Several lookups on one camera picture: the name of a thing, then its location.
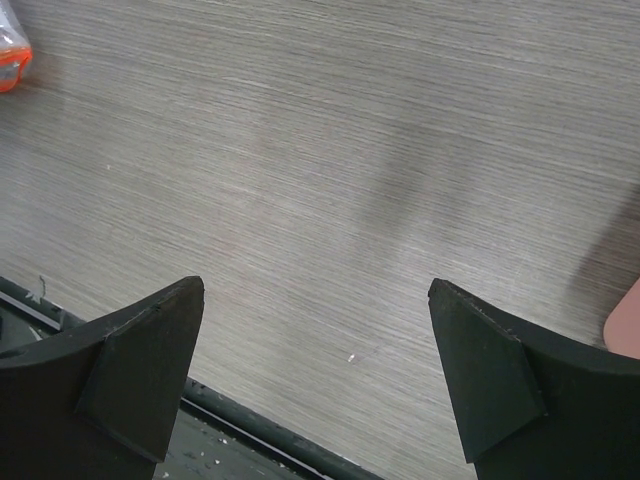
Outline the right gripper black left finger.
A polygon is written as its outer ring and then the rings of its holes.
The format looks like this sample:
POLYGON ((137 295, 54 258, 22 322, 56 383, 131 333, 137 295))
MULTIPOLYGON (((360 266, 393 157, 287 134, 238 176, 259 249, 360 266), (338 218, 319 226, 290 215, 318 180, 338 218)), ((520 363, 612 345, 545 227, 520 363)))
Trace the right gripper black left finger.
POLYGON ((185 277, 1 354, 4 479, 150 479, 166 458, 204 310, 185 277))

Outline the clear zip bag orange zipper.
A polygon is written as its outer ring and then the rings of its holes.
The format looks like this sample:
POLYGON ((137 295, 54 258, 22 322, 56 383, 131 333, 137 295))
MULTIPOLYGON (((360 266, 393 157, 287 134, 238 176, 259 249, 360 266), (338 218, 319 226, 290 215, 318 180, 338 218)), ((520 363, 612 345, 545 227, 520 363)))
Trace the clear zip bag orange zipper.
POLYGON ((10 2, 1 0, 0 67, 2 93, 12 90, 33 59, 33 50, 10 2))

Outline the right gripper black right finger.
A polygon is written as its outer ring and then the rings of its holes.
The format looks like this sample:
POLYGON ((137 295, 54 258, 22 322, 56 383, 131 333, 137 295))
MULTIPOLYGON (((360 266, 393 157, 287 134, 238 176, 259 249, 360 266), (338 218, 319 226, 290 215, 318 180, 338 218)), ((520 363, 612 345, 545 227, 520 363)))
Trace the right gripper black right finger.
POLYGON ((434 279, 429 311, 467 462, 480 479, 636 479, 639 362, 434 279))

